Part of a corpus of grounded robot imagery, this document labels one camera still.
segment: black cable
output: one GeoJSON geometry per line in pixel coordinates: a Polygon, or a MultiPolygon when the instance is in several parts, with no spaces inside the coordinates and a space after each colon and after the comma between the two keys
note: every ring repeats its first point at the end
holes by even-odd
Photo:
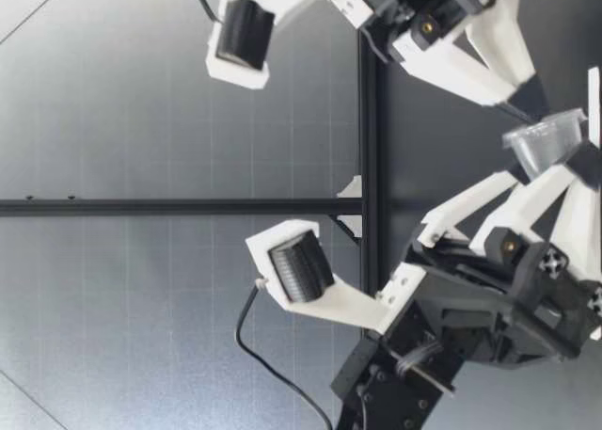
{"type": "Polygon", "coordinates": [[[368,430],[368,410],[366,409],[366,401],[363,397],[360,397],[359,401],[361,402],[362,428],[363,430],[368,430]]]}
{"type": "Polygon", "coordinates": [[[215,13],[212,10],[211,5],[209,5],[209,2],[207,0],[199,0],[199,2],[203,6],[203,9],[205,10],[205,12],[207,13],[207,17],[209,19],[211,19],[214,23],[219,23],[219,20],[215,16],[215,13]]]}
{"type": "Polygon", "coordinates": [[[3,37],[3,38],[0,40],[0,46],[1,46],[2,44],[4,44],[5,42],[7,42],[7,40],[8,40],[10,37],[12,37],[12,36],[13,36],[13,35],[14,35],[14,34],[15,34],[15,33],[16,33],[16,32],[17,32],[17,31],[18,31],[18,30],[19,30],[21,27],[23,27],[25,24],[27,24],[27,22],[28,22],[28,21],[29,21],[31,18],[33,18],[33,17],[36,15],[36,13],[37,13],[38,11],[40,11],[42,8],[44,8],[44,6],[45,6],[45,5],[46,5],[48,2],[50,2],[50,1],[51,1],[51,0],[43,0],[41,4],[39,4],[37,7],[35,7],[35,8],[33,9],[33,11],[31,11],[31,12],[30,12],[30,13],[29,13],[27,16],[25,16],[25,18],[24,18],[22,21],[20,21],[20,22],[19,22],[19,23],[18,23],[18,24],[15,26],[15,28],[13,28],[12,30],[10,30],[10,31],[8,32],[8,34],[7,34],[7,35],[5,35],[5,36],[4,36],[4,37],[3,37]]]}
{"type": "Polygon", "coordinates": [[[38,402],[34,397],[25,390],[23,386],[13,380],[6,372],[0,369],[0,375],[2,375],[12,386],[14,386],[19,392],[24,395],[32,404],[37,406],[46,416],[48,416],[56,425],[58,425],[63,430],[69,430],[67,426],[57,419],[48,409],[46,409],[40,402],[38,402]]]}
{"type": "Polygon", "coordinates": [[[255,297],[257,296],[258,291],[259,290],[258,290],[257,286],[254,286],[253,290],[251,291],[250,295],[248,296],[248,299],[246,300],[245,306],[243,307],[243,310],[241,311],[240,316],[238,317],[238,323],[236,324],[236,332],[234,333],[234,339],[236,340],[236,343],[247,354],[249,354],[256,361],[258,361],[267,370],[267,372],[272,374],[275,378],[277,378],[282,383],[284,383],[286,386],[288,386],[290,389],[292,389],[294,392],[296,392],[309,406],[311,406],[311,408],[313,408],[313,410],[318,414],[318,416],[320,416],[320,418],[322,418],[326,429],[332,430],[332,423],[326,416],[326,413],[324,413],[324,411],[318,406],[318,404],[316,404],[311,399],[311,397],[309,397],[305,392],[303,392],[303,390],[301,390],[301,388],[299,388],[297,385],[295,385],[286,376],[277,372],[270,364],[268,364],[268,362],[265,359],[260,357],[257,353],[255,353],[250,348],[248,348],[245,345],[245,343],[242,341],[241,329],[243,328],[243,323],[245,322],[246,315],[248,314],[249,310],[251,309],[251,306],[253,305],[253,301],[255,301],[255,297]]]}

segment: clear plastic cup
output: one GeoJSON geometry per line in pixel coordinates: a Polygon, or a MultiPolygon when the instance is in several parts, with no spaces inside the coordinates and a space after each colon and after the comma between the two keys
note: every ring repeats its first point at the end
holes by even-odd
{"type": "Polygon", "coordinates": [[[514,150],[520,165],[533,180],[581,142],[580,124],[586,119],[581,109],[551,115],[534,126],[505,134],[503,146],[514,150]]]}

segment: dark background panel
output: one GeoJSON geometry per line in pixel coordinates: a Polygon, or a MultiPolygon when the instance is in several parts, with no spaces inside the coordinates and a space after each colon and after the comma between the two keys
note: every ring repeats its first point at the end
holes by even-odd
{"type": "MultiPolygon", "coordinates": [[[[587,107],[587,70],[602,62],[599,0],[522,0],[519,20],[552,110],[587,107]]],[[[520,122],[387,67],[386,135],[392,201],[389,269],[426,212],[512,160],[501,136],[520,122]]],[[[467,365],[455,399],[443,399],[425,428],[532,430],[597,428],[602,349],[518,371],[467,365]]]]}

